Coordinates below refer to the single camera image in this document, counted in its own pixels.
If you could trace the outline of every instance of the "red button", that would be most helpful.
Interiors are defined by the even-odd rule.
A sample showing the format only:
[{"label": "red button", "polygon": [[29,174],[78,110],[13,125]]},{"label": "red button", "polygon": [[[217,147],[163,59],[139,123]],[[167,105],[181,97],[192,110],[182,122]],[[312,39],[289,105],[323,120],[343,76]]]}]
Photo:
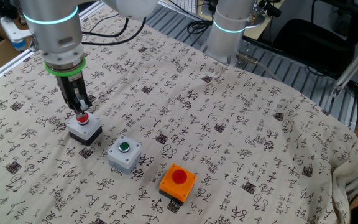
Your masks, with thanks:
[{"label": "red button", "polygon": [[173,172],[172,174],[172,180],[176,183],[176,184],[183,184],[184,182],[186,182],[187,180],[187,174],[185,171],[183,170],[176,170],[175,172]]},{"label": "red button", "polygon": [[87,113],[84,114],[84,116],[82,116],[81,118],[76,117],[77,121],[80,123],[84,123],[88,120],[89,115]]}]

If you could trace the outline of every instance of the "white tablecloth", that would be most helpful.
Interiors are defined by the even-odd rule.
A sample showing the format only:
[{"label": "white tablecloth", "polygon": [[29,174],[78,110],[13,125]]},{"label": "white tablecloth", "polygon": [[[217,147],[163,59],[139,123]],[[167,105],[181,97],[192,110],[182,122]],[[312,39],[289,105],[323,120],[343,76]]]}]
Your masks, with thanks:
[{"label": "white tablecloth", "polygon": [[[149,27],[85,55],[90,112],[103,122],[90,147],[70,138],[74,114],[39,53],[0,78],[0,223],[349,223],[358,139],[301,93]],[[131,175],[108,163],[120,134],[142,144]],[[182,207],[158,192],[172,163],[198,176]]]}]

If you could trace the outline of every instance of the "green ring light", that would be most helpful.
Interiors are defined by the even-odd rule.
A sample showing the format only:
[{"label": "green ring light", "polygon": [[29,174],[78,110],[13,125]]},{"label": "green ring light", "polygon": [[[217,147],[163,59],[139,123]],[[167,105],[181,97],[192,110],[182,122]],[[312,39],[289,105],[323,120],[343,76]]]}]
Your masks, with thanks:
[{"label": "green ring light", "polygon": [[52,75],[56,75],[59,77],[69,77],[72,75],[76,75],[81,72],[81,70],[85,67],[85,64],[86,64],[86,59],[85,59],[85,57],[83,57],[82,64],[78,68],[76,68],[72,71],[69,71],[69,72],[56,72],[56,71],[53,71],[52,69],[48,68],[46,62],[44,62],[45,69]]}]

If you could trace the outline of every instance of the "green button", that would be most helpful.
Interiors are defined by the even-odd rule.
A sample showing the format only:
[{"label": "green button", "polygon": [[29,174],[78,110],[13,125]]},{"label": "green button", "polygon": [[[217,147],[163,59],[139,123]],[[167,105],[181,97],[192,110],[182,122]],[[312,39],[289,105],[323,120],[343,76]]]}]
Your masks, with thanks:
[{"label": "green button", "polygon": [[119,150],[121,152],[127,152],[129,150],[129,144],[126,142],[123,142],[119,145]]}]

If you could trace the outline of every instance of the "black office chair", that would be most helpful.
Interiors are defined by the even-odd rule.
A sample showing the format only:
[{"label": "black office chair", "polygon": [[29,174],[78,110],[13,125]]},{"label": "black office chair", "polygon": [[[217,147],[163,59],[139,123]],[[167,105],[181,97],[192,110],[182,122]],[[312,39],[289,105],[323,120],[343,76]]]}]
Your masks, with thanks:
[{"label": "black office chair", "polygon": [[339,78],[354,58],[358,43],[358,12],[352,16],[346,40],[311,22],[288,21],[278,33],[273,47],[317,71]]}]

